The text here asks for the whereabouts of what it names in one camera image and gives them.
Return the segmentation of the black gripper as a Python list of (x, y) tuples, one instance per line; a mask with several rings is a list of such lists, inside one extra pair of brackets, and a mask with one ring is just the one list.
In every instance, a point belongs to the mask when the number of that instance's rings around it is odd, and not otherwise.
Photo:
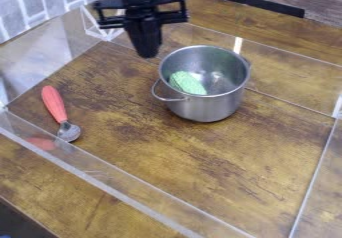
[(140, 57), (147, 57), (143, 26), (147, 26), (148, 57), (159, 52), (163, 24), (188, 20), (187, 0), (99, 0), (93, 3), (101, 29), (124, 28)]

